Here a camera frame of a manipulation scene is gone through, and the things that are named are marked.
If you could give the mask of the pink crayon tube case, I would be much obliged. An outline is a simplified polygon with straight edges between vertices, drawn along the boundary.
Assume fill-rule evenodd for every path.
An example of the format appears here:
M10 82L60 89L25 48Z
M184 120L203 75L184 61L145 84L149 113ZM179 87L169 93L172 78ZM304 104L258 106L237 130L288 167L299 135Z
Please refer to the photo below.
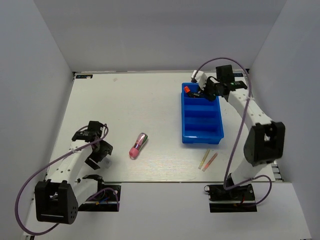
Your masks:
M148 141L148 135L146 133L140 133L129 151L129 157L134 160L140 154L140 150L143 148L144 144Z

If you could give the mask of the green cap black highlighter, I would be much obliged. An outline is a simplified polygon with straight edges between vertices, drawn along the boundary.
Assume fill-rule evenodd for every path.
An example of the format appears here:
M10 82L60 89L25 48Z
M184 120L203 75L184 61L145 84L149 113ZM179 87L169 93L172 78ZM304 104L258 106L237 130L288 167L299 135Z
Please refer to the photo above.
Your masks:
M198 92L189 92L187 95L190 98L203 98L203 95Z

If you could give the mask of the orange cap black highlighter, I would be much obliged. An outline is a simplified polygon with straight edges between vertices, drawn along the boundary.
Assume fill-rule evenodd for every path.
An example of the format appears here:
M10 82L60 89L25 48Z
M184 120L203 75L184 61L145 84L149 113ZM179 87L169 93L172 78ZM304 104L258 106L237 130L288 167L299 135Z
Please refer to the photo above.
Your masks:
M185 87L184 87L184 92L185 92L186 94L189 94L189 93L191 92L188 86L185 86Z

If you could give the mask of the yellow thin pen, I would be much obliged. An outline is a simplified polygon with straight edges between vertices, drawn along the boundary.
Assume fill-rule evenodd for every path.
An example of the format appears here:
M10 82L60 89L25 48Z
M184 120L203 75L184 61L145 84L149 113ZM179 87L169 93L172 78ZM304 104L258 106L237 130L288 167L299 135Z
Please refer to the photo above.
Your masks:
M205 152L205 154L204 154L204 156L203 156L203 158L202 158L202 160L201 160L201 162L200 162L200 164L198 166L198 169L200 169L200 170L202 169L202 167L203 167L203 165L204 165L204 163L205 163L210 151L211 151L210 149L206 150L206 152Z

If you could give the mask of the orange thin pen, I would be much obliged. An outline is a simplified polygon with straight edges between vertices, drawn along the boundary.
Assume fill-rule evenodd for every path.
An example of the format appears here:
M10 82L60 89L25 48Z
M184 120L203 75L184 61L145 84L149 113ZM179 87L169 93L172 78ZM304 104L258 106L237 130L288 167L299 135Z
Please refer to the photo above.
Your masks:
M202 168L202 171L205 172L207 170L207 168L212 164L212 162L216 159L216 157L218 156L218 153L216 152L211 159L207 162L207 164Z

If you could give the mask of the clear spray bottle blue cap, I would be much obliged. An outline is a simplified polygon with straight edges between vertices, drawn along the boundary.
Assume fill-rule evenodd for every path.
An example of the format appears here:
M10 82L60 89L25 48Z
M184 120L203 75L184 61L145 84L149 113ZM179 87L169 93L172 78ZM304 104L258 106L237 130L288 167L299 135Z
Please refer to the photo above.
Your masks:
M103 159L103 164L104 164L104 167L105 167L106 169L108 169L108 168L112 165L112 161L109 160L107 157L105 157L105 158Z

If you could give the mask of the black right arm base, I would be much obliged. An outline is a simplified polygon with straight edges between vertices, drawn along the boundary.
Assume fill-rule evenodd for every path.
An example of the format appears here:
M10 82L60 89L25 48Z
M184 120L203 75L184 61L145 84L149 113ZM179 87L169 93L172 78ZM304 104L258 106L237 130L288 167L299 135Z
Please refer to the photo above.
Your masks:
M256 198L251 184L225 190L222 184L206 185L211 213L257 212Z

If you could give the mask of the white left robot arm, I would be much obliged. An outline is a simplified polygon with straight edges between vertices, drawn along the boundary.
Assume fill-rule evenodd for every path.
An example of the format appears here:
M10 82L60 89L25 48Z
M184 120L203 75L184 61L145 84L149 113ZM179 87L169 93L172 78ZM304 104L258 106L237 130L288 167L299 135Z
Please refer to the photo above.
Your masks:
M102 178L80 177L84 165L93 170L98 163L111 154L113 147L103 139L108 127L99 121L90 121L71 138L68 155L63 157L56 170L35 186L35 210L39 222L72 224L78 208L90 196L99 200L105 196L106 187Z

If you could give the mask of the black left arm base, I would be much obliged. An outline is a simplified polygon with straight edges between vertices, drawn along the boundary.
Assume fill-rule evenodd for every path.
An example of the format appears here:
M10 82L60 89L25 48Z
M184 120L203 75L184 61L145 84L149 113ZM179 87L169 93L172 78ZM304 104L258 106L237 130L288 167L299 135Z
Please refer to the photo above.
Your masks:
M79 212L118 212L121 200L120 184L103 184L99 190L103 190L93 199L79 206Z

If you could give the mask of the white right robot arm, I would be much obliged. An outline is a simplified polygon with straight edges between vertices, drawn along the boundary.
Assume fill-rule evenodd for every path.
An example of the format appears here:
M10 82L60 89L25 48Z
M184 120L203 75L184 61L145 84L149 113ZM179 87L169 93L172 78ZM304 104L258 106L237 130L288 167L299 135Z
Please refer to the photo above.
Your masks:
M97 113L114 147L109 182L238 182L258 175L273 178L270 167L252 167L243 147L253 126L271 119L237 90L221 99L218 111L201 110L196 98L182 112L182 84L190 72L127 72L95 78L102 92Z

